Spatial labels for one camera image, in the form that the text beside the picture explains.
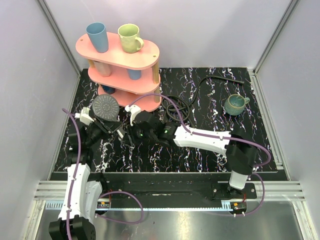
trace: mug handle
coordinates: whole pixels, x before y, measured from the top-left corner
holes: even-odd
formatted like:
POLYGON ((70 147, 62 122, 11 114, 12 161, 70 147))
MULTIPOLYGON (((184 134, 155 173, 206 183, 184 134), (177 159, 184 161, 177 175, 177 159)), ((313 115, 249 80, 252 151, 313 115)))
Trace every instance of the mug handle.
POLYGON ((137 47, 136 50, 139 51, 140 49, 142 49, 145 45, 144 41, 142 40, 141 37, 136 37, 135 40, 138 40, 140 43, 140 47, 137 47))
POLYGON ((249 102, 250 102, 250 98, 245 97, 245 98, 244 98, 244 104, 246 105, 246 104, 249 103, 249 102))

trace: green mug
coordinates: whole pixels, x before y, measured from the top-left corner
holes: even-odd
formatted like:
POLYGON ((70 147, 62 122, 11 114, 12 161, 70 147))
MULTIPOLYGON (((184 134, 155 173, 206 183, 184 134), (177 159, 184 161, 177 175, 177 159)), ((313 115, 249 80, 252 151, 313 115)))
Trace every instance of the green mug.
POLYGON ((250 102, 250 98, 239 94, 233 94, 225 101, 223 109, 230 115, 237 116, 245 110, 245 106, 250 102))
POLYGON ((118 29, 123 51, 129 54, 138 52, 144 47, 144 41, 140 38, 140 30, 137 25, 124 24, 118 29))

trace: blue cup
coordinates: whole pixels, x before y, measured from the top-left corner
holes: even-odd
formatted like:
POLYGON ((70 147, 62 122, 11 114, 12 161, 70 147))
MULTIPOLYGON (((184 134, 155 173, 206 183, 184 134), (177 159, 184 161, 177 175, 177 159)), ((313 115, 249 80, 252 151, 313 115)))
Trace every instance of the blue cup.
POLYGON ((233 94, 225 101, 223 108, 228 114, 237 116, 245 110, 245 106, 249 102, 250 98, 233 94))
POLYGON ((86 27, 92 45, 98 53, 105 53, 109 49, 106 26, 101 22, 91 23, 86 27))
POLYGON ((107 93, 107 94, 114 94, 116 89, 110 86, 105 86, 101 85, 102 89, 107 93))
POLYGON ((141 70, 127 69, 127 72, 132 80, 138 80, 141 78, 141 70))

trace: shelf tier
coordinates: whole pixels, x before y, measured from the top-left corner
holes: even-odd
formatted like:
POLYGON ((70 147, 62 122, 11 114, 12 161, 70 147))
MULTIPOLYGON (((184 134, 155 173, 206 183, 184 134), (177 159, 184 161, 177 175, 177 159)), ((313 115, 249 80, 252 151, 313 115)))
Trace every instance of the shelf tier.
MULTIPOLYGON (((102 86, 99 85, 99 87, 98 87, 98 95, 101 95, 101 94, 106 94, 106 92, 103 90, 102 86)), ((113 93, 111 95, 116 99, 118 104, 120 106, 122 106, 122 107, 125 107, 125 106, 129 105, 135 99, 140 97, 137 94, 134 94, 134 93, 131 93, 131 92, 127 92, 127 91, 122 91, 120 89, 115 90, 115 93, 113 93)), ((139 101, 137 101, 134 104, 139 106, 142 111, 145 110, 147 112, 152 112, 152 111, 156 110, 160 106, 161 98, 160 98, 160 102, 155 102, 154 96, 152 96, 152 95, 151 96, 146 96, 146 97, 140 99, 139 101)))
POLYGON ((86 59, 98 61, 122 68, 143 70, 156 64, 159 48, 152 41, 143 40, 144 47, 135 53, 123 51, 118 34, 107 32, 109 49, 104 53, 96 51, 88 34, 83 35, 75 44, 76 51, 86 59))
POLYGON ((123 67, 111 66, 111 68, 112 74, 110 76, 101 76, 97 69, 93 67, 89 67, 88 74, 90 79, 97 84, 133 94, 153 93, 159 87, 160 81, 159 83, 154 83, 153 70, 150 67, 141 71, 141 78, 138 80, 132 80, 129 77, 127 69, 123 67))

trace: teal mug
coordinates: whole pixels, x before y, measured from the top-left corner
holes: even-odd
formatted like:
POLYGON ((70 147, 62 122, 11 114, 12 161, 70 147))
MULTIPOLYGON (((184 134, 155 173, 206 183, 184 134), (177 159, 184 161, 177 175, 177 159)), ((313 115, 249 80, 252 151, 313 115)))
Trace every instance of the teal mug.
POLYGON ((245 110, 245 106, 250 102, 250 98, 239 94, 233 94, 225 101, 223 109, 230 115, 237 116, 245 110))

